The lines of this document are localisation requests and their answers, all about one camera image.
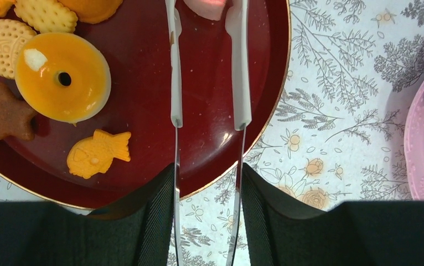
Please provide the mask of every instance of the brown cookie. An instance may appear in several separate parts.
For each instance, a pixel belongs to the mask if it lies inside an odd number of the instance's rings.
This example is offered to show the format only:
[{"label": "brown cookie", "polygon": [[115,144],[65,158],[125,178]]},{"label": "brown cookie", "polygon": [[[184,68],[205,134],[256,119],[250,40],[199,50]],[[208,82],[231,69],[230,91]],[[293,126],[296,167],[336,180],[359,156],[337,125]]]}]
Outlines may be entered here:
[{"label": "brown cookie", "polygon": [[0,140],[8,136],[34,139],[30,122],[37,114],[25,101],[18,100],[8,86],[0,83]]}]

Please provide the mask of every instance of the donut hole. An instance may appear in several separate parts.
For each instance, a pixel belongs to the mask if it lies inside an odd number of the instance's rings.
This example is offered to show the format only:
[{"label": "donut hole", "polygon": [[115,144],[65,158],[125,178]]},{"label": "donut hole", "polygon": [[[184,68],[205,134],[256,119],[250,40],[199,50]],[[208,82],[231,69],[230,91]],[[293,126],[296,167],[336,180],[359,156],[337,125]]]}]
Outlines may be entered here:
[{"label": "donut hole", "polygon": [[64,87],[68,87],[72,84],[72,77],[67,72],[60,72],[57,75],[57,80]]}]

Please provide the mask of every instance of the round cracker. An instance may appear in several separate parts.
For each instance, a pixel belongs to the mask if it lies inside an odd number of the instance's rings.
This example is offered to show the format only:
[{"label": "round cracker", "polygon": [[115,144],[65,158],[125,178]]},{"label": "round cracker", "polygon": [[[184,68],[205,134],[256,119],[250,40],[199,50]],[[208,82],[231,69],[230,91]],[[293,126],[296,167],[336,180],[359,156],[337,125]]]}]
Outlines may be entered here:
[{"label": "round cracker", "polygon": [[11,19],[0,19],[0,76],[15,78],[15,63],[22,46],[36,32],[30,26]]}]

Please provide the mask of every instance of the tablecloth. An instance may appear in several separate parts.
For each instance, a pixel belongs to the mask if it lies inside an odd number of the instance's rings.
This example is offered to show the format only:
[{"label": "tablecloth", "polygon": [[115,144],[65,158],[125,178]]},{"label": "tablecloth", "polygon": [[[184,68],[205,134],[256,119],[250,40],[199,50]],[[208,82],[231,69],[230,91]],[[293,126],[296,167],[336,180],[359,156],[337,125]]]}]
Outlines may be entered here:
[{"label": "tablecloth", "polygon": [[[323,210],[346,200],[410,200],[403,131],[424,79],[424,0],[290,6],[285,91],[246,162]],[[234,174],[181,202],[187,266],[225,264]],[[0,178],[0,201],[37,200]],[[173,249],[168,265],[175,265]],[[243,221],[235,265],[250,265]]]}]

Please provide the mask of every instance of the tongs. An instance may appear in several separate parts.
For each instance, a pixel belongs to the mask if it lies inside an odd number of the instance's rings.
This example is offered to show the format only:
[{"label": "tongs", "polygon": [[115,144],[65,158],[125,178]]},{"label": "tongs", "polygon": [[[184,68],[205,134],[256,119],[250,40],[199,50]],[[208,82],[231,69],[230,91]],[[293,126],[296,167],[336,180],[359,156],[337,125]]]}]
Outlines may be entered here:
[{"label": "tongs", "polygon": [[248,5],[249,0],[232,0],[227,11],[225,29],[231,37],[231,85],[233,91],[233,116],[235,130],[241,141],[236,170],[233,224],[227,266],[235,259],[241,211],[241,178],[245,152],[246,127],[251,123],[250,75],[248,70]]},{"label": "tongs", "polygon": [[171,49],[171,122],[175,128],[174,153],[174,246],[177,266],[184,266],[183,251],[181,248],[181,226],[179,223],[179,129],[183,127],[183,102],[181,84],[181,61],[179,59],[179,35],[181,34],[181,20],[178,10],[174,7],[176,0],[165,0],[167,7],[169,42]]},{"label": "tongs", "polygon": [[[181,21],[175,0],[165,0],[167,6],[168,28],[171,46],[171,122],[175,127],[175,204],[174,204],[174,241],[177,266],[184,266],[181,248],[181,227],[179,224],[179,129],[183,126],[181,62],[179,58],[178,38],[181,34]],[[248,5],[249,0],[232,0],[233,6],[228,10],[225,29],[231,37],[231,80],[233,94],[233,115],[235,130],[239,132],[240,150],[236,171],[235,200],[233,224],[231,230],[227,266],[232,266],[235,259],[236,244],[240,226],[241,176],[243,155],[245,151],[246,127],[251,123],[250,78],[248,70]]]}]

